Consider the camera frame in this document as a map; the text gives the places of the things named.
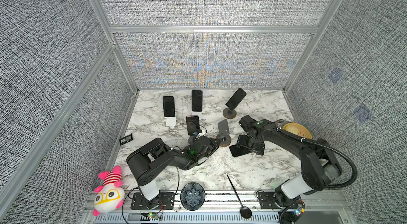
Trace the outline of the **purple-edged phone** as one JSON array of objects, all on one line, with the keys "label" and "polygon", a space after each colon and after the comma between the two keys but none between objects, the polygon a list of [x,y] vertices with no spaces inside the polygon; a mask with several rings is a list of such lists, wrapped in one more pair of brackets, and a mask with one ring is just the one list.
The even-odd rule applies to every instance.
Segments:
[{"label": "purple-edged phone", "polygon": [[189,136],[201,133],[199,117],[197,115],[189,115],[185,117],[187,124],[187,132]]}]

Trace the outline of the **black phone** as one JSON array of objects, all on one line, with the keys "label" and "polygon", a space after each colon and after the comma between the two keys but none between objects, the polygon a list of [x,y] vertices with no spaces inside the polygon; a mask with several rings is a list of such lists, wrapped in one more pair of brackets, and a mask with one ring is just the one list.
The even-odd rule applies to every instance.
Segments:
[{"label": "black phone", "polygon": [[232,145],[229,147],[229,149],[234,158],[253,153],[253,150],[251,148],[247,148],[244,146],[238,147],[237,145]]},{"label": "black phone", "polygon": [[236,107],[246,97],[246,95],[247,93],[242,88],[238,88],[237,91],[232,95],[232,97],[227,101],[226,106],[230,110],[235,110]]},{"label": "black phone", "polygon": [[174,96],[163,97],[163,113],[166,118],[176,116]]}]

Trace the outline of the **teal-edged phone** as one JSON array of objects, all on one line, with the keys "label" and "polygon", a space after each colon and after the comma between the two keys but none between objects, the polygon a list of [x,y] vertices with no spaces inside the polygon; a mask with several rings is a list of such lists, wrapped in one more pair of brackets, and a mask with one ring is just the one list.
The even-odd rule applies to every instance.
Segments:
[{"label": "teal-edged phone", "polygon": [[203,110],[203,92],[202,90],[192,90],[191,91],[192,97],[192,111],[193,112],[202,112]]}]

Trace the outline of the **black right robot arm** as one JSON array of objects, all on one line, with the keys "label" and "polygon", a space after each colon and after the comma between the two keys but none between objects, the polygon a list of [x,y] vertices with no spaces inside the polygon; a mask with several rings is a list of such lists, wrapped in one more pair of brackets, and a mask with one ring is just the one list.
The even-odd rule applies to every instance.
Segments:
[{"label": "black right robot arm", "polygon": [[266,119],[256,121],[249,115],[242,117],[239,125],[246,134],[239,135],[237,143],[230,146],[233,157],[251,153],[262,156],[267,141],[285,149],[301,161],[301,173],[275,189],[273,197],[280,208],[292,204],[299,195],[328,188],[342,173],[334,152],[322,139],[307,143],[304,138],[279,127],[276,122]]}]

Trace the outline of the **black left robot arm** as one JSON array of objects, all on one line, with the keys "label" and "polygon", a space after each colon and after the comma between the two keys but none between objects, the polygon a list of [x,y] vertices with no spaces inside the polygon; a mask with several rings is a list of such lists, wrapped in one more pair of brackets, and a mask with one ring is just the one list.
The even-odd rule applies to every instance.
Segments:
[{"label": "black left robot arm", "polygon": [[129,166],[138,188],[144,198],[157,203],[160,190],[156,183],[157,176],[168,166],[187,171],[203,164],[219,147],[220,140],[199,137],[192,145],[183,149],[170,147],[161,138],[155,138],[143,147],[131,153],[126,163]]}]

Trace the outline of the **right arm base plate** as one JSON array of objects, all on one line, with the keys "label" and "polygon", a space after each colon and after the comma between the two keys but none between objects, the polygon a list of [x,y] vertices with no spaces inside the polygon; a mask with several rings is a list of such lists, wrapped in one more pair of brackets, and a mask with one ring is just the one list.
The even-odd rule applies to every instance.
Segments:
[{"label": "right arm base plate", "polygon": [[257,191],[255,193],[256,198],[259,201],[261,209],[279,209],[280,207],[277,205],[275,201],[275,192],[265,192],[265,191]]}]

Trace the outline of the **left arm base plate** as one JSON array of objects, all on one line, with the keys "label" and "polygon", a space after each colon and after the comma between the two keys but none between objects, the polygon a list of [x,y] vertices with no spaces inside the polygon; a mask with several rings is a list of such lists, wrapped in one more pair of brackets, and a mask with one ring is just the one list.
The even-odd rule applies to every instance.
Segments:
[{"label": "left arm base plate", "polygon": [[152,200],[147,200],[141,193],[132,196],[131,210],[173,210],[176,194],[173,192],[161,192]]}]

